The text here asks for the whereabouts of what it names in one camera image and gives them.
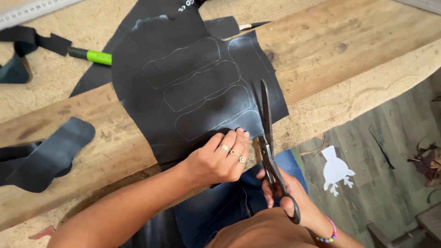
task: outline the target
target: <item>blue jeans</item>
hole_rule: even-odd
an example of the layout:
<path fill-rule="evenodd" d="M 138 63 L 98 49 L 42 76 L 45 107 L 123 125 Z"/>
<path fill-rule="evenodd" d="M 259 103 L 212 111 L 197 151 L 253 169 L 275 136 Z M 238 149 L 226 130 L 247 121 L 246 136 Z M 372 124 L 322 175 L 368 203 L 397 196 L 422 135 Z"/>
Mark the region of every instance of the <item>blue jeans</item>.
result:
<path fill-rule="evenodd" d="M 277 165 L 295 176 L 308 192 L 302 171 L 290 150 L 277 154 Z M 258 164 L 244 172 L 237 182 L 222 183 L 174 206 L 182 241 L 189 248 L 205 247 L 222 228 L 267 209 Z"/>

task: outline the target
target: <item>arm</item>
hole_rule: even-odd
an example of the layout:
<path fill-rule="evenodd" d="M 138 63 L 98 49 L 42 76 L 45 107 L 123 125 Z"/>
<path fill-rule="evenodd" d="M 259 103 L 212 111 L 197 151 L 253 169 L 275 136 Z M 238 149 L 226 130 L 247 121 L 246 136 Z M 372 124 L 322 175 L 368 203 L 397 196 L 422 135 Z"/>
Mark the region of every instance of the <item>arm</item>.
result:
<path fill-rule="evenodd" d="M 233 147 L 248 158 L 249 133 L 238 128 L 213 136 L 173 168 L 109 194 L 62 225 L 48 248 L 114 248 L 127 241 L 165 206 L 194 188 L 237 181 L 245 167 L 239 157 L 219 144 Z"/>
<path fill-rule="evenodd" d="M 314 205 L 309 196 L 306 194 L 305 189 L 300 182 L 293 176 L 288 175 L 284 170 L 280 169 L 283 181 L 289 194 L 295 198 L 299 210 L 301 213 L 300 225 L 306 227 L 314 240 L 314 243 L 319 248 L 364 248 L 359 242 L 351 238 L 337 227 L 337 238 L 333 242 L 325 243 L 318 241 L 316 237 L 329 238 L 333 233 L 333 226 L 328 218 Z M 261 171 L 257 174 L 257 178 L 264 178 L 265 171 Z M 268 181 L 264 180 L 262 183 L 262 190 L 268 203 L 268 208 L 273 207 L 274 199 L 273 194 L 269 188 Z M 281 189 L 278 188 L 277 195 L 281 195 Z M 284 197 L 280 200 L 280 206 L 290 215 L 294 215 L 294 204 L 291 199 Z"/>

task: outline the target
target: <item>wooden floor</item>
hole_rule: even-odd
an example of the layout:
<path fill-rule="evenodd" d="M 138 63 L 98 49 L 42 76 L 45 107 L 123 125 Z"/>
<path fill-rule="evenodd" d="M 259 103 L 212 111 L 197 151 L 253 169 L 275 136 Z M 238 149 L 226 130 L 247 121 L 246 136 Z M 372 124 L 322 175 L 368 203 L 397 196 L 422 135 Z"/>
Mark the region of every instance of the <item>wooden floor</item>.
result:
<path fill-rule="evenodd" d="M 366 224 L 374 222 L 393 239 L 416 227 L 415 215 L 441 200 L 441 191 L 437 191 L 431 197 L 431 204 L 426 202 L 432 189 L 425 187 L 423 175 L 402 156 L 415 154 L 416 144 L 424 137 L 423 146 L 432 142 L 441 145 L 441 135 L 430 108 L 433 98 L 434 92 L 427 79 L 397 98 L 326 132 L 325 147 L 334 145 L 337 157 L 355 172 L 350 177 L 353 188 L 344 185 L 343 181 L 337 183 L 337 197 L 323 189 L 326 163 L 323 155 L 302 156 L 313 202 L 366 247 L 374 246 Z M 395 170 L 388 167 L 369 133 L 369 126 Z M 320 144 L 321 141 L 314 138 L 297 149 L 313 150 Z"/>

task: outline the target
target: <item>scissor blade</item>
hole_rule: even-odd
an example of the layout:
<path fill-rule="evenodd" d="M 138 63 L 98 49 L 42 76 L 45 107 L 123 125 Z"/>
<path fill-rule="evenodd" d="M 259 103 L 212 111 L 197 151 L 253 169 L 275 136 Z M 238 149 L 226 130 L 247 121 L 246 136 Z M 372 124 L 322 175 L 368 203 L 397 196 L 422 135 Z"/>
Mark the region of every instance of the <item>scissor blade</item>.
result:
<path fill-rule="evenodd" d="M 260 88 L 262 91 L 262 126 L 265 134 L 265 139 L 271 149 L 271 158 L 274 159 L 273 148 L 273 123 L 271 119 L 271 105 L 269 103 L 268 87 L 265 80 L 260 80 Z"/>

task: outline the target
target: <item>colorful beaded bracelet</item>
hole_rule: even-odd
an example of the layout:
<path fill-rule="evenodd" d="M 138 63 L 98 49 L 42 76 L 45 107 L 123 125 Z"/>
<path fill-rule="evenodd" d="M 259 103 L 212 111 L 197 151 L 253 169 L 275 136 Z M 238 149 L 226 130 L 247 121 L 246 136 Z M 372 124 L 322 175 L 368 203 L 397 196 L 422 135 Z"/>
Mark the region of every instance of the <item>colorful beaded bracelet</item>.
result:
<path fill-rule="evenodd" d="M 320 240 L 321 242 L 329 243 L 329 242 L 333 242 L 337 238 L 337 228 L 335 228 L 335 225 L 332 222 L 332 220 L 328 216 L 326 216 L 326 217 L 331 222 L 331 224 L 332 224 L 332 226 L 334 228 L 334 232 L 332 233 L 332 236 L 329 239 L 324 239 L 324 238 L 317 237 L 317 240 Z"/>

